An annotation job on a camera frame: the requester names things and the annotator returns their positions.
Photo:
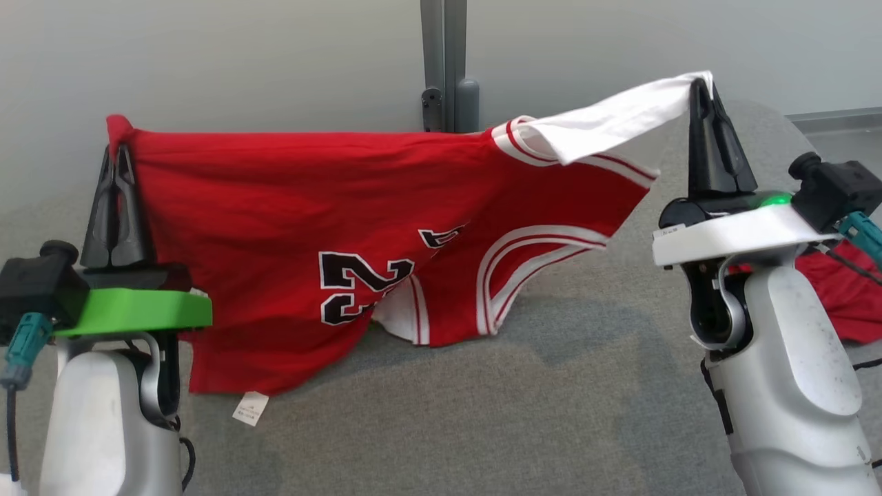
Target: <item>green indicator light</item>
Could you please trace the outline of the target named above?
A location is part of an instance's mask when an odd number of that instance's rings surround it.
[[[764,199],[759,204],[760,207],[768,207],[769,205],[787,205],[790,203],[791,196],[787,193],[776,194]]]

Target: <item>red fabric pile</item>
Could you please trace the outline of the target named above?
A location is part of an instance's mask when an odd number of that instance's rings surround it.
[[[848,241],[834,251],[882,277],[872,259]],[[811,282],[842,340],[866,344],[882,338],[882,286],[821,252],[796,259],[796,269]]]

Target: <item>white wall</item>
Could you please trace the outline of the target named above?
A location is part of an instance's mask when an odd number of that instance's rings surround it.
[[[0,213],[163,131],[418,131],[411,0],[0,0]]]
[[[879,0],[480,0],[467,74],[486,125],[709,69],[724,101],[800,114],[882,106]]]

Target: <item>care label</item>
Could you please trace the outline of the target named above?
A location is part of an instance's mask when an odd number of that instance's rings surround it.
[[[262,395],[257,391],[245,393],[245,396],[239,402],[239,406],[235,407],[233,418],[251,426],[257,425],[260,416],[264,413],[266,403],[269,401],[269,396]]]

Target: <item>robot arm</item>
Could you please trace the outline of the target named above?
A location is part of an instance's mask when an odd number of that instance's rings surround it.
[[[126,146],[105,152],[82,264],[63,242],[0,271],[0,342],[9,343],[7,410],[25,389],[41,348],[54,340],[58,380],[43,456],[40,494],[173,496],[192,476],[192,444],[178,434],[177,332],[210,326],[212,305],[192,295],[186,267],[156,263]],[[10,324],[19,321],[12,332]],[[97,342],[143,340],[137,349],[93,351]],[[18,482],[14,422],[8,429]],[[180,444],[191,457],[181,478]]]
[[[879,496],[857,376],[794,260],[843,234],[872,247],[878,228],[864,214],[882,183],[857,162],[807,154],[791,166],[803,180],[792,198],[756,192],[719,95],[696,81],[692,96],[689,195],[662,212],[653,253],[686,274],[733,466],[749,496]],[[730,273],[743,265],[751,271]]]

